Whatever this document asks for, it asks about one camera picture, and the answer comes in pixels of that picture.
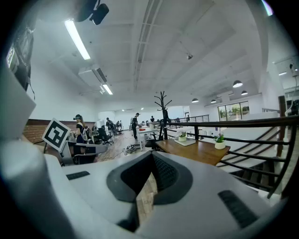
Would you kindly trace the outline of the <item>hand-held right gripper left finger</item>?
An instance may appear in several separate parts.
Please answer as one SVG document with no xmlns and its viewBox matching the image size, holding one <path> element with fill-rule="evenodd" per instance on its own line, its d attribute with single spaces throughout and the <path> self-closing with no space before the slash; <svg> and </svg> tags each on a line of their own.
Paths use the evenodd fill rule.
<svg viewBox="0 0 299 239">
<path fill-rule="evenodd" d="M 153 156 L 149 151 L 111 170 L 107 176 L 107 187 L 114 197 L 130 206 L 128 215 L 117 223 L 130 232 L 140 226 L 136 198 L 152 172 L 152 165 Z"/>
</svg>

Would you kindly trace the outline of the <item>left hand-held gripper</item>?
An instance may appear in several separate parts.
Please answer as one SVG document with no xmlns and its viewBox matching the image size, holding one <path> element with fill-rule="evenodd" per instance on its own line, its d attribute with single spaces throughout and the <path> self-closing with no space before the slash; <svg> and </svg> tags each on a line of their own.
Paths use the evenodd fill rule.
<svg viewBox="0 0 299 239">
<path fill-rule="evenodd" d="M 86 144 L 77 143 L 75 132 L 55 118 L 48 124 L 42 140 L 57 151 L 63 166 L 93 163 L 96 156 L 107 151 L 107 146 L 94 144 L 89 138 Z"/>
</svg>

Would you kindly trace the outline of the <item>person's black shirt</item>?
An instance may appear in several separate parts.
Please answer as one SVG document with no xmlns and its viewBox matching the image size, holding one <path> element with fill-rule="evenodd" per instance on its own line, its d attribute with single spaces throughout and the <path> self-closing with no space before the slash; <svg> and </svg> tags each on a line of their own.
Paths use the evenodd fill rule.
<svg viewBox="0 0 299 239">
<path fill-rule="evenodd" d="M 23 20 L 12 38 L 7 64 L 24 90 L 31 86 L 31 57 L 34 45 L 35 19 Z"/>
</svg>

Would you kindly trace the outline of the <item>white pot with flowers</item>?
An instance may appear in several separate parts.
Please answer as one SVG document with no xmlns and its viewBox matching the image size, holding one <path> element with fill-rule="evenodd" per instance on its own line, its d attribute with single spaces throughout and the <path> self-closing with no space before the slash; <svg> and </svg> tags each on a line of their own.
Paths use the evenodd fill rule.
<svg viewBox="0 0 299 239">
<path fill-rule="evenodd" d="M 219 133 L 217 136 L 214 137 L 215 141 L 215 148 L 218 150 L 224 149 L 226 146 L 224 135 Z"/>
</svg>

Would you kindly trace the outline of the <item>long fluorescent tube light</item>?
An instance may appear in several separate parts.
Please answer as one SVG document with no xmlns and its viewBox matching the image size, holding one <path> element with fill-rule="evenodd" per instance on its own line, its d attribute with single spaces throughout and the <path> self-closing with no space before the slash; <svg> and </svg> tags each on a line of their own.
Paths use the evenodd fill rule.
<svg viewBox="0 0 299 239">
<path fill-rule="evenodd" d="M 64 25 L 73 41 L 73 43 L 75 44 L 77 50 L 79 51 L 79 53 L 81 54 L 82 58 L 84 60 L 90 60 L 90 55 L 88 54 L 82 40 L 81 37 L 76 29 L 75 23 L 72 20 L 66 20 L 64 22 Z"/>
</svg>

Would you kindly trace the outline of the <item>black-framed window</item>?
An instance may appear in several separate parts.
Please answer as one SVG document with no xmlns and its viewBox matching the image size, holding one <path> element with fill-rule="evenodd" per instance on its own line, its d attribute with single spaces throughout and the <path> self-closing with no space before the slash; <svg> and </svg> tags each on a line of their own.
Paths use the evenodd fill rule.
<svg viewBox="0 0 299 239">
<path fill-rule="evenodd" d="M 220 121 L 243 120 L 245 119 L 245 115 L 249 113 L 250 110 L 248 101 L 218 107 Z"/>
</svg>

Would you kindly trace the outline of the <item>brown wooden post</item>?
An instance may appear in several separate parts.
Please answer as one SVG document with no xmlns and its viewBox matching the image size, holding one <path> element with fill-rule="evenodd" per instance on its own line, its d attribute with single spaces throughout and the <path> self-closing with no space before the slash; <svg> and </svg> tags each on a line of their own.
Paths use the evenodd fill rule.
<svg viewBox="0 0 299 239">
<path fill-rule="evenodd" d="M 278 97 L 278 103 L 279 103 L 279 110 L 280 110 L 280 117 L 285 117 L 286 112 L 286 102 L 285 102 L 285 96 L 279 96 Z M 285 138 L 285 126 L 280 127 L 280 134 L 279 134 L 279 140 L 282 141 Z"/>
</svg>

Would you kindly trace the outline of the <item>white desk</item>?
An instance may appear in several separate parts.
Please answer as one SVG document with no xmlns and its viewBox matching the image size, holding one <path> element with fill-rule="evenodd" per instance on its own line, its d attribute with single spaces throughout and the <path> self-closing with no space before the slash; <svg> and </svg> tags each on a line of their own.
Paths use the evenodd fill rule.
<svg viewBox="0 0 299 239">
<path fill-rule="evenodd" d="M 137 137 L 140 144 L 140 149 L 143 151 L 143 146 L 146 143 L 146 140 L 150 137 L 150 134 L 158 133 L 159 129 L 155 126 L 145 127 L 145 131 L 139 131 L 137 129 Z"/>
</svg>

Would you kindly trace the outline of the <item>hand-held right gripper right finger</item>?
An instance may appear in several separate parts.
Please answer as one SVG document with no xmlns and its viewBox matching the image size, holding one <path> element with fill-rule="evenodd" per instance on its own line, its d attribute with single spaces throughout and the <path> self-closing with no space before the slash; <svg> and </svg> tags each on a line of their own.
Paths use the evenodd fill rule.
<svg viewBox="0 0 299 239">
<path fill-rule="evenodd" d="M 182 164 L 157 151 L 152 152 L 152 174 L 157 184 L 154 205 L 167 205 L 180 201 L 190 190 L 193 176 Z"/>
</svg>

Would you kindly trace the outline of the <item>white rectangular tray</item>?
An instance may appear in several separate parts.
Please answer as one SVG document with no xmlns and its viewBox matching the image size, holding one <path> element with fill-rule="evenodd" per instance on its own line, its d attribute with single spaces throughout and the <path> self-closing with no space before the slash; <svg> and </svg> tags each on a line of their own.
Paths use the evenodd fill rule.
<svg viewBox="0 0 299 239">
<path fill-rule="evenodd" d="M 196 143 L 196 140 L 194 140 L 194 139 L 190 139 L 190 138 L 186 138 L 186 141 L 184 141 L 184 142 L 179 142 L 179 141 L 178 141 L 178 137 L 176 137 L 176 138 L 174 139 L 174 141 L 175 141 L 176 143 L 178 143 L 178 144 L 184 146 L 184 147 Z"/>
</svg>

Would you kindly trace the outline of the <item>white ceiling air conditioner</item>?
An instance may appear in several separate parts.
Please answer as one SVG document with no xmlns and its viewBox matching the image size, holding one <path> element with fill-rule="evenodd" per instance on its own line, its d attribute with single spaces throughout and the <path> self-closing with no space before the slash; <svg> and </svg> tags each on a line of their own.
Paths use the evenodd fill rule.
<svg viewBox="0 0 299 239">
<path fill-rule="evenodd" d="M 81 79 L 89 86 L 100 86 L 107 83 L 101 68 L 85 67 L 78 72 Z"/>
</svg>

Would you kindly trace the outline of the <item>black coat rack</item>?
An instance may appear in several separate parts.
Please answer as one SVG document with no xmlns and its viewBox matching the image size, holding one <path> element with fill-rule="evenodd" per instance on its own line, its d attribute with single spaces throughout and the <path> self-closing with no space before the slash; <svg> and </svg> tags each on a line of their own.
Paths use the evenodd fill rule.
<svg viewBox="0 0 299 239">
<path fill-rule="evenodd" d="M 171 100 L 168 102 L 168 103 L 164 103 L 164 98 L 166 97 L 166 95 L 164 94 L 164 91 L 161 91 L 160 92 L 160 96 L 155 96 L 155 98 L 158 98 L 160 100 L 160 103 L 158 102 L 155 102 L 157 105 L 159 105 L 161 107 L 161 111 L 163 112 L 164 109 L 167 110 L 167 105 L 171 102 Z M 164 137 L 164 140 L 167 140 L 168 139 L 168 134 L 167 134 L 167 125 L 170 124 L 168 123 L 167 125 L 164 125 L 163 124 L 163 118 L 162 120 L 160 121 L 160 125 L 162 127 L 162 133 L 163 133 L 163 137 Z"/>
</svg>

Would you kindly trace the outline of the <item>black mesh office chair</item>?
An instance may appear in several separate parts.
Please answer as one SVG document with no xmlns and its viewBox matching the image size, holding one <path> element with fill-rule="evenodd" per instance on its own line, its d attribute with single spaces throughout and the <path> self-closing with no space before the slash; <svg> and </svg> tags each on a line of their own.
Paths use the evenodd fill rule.
<svg viewBox="0 0 299 239">
<path fill-rule="evenodd" d="M 161 141 L 163 139 L 162 136 L 157 137 L 156 133 L 150 134 L 150 136 L 153 136 L 153 138 L 148 138 L 146 140 L 145 147 L 158 151 L 159 146 L 156 144 L 156 142 Z"/>
</svg>

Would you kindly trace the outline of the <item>black railing with wooden handrail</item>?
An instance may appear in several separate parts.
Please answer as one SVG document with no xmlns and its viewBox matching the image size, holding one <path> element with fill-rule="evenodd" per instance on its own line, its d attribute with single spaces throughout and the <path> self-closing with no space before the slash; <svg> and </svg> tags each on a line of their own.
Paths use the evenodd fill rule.
<svg viewBox="0 0 299 239">
<path fill-rule="evenodd" d="M 188 122 L 167 125 L 168 139 L 159 147 L 172 154 L 212 164 L 231 174 L 259 195 L 278 199 L 282 181 L 295 148 L 299 116 L 222 122 Z M 280 141 L 280 127 L 285 138 Z M 195 144 L 182 146 L 174 141 L 181 131 Z M 224 135 L 224 149 L 215 148 L 214 137 Z"/>
</svg>

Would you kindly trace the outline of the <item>black metal balcony railing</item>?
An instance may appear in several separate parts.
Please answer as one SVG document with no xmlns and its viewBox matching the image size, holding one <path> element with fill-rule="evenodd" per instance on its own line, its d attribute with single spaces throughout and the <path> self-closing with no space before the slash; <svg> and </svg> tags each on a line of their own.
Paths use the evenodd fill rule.
<svg viewBox="0 0 299 239">
<path fill-rule="evenodd" d="M 186 118 L 175 118 L 175 119 L 170 119 L 168 121 L 168 123 L 188 123 L 188 122 L 196 122 L 196 123 L 209 122 L 209 115 L 200 115 L 194 117 L 187 116 Z"/>
</svg>

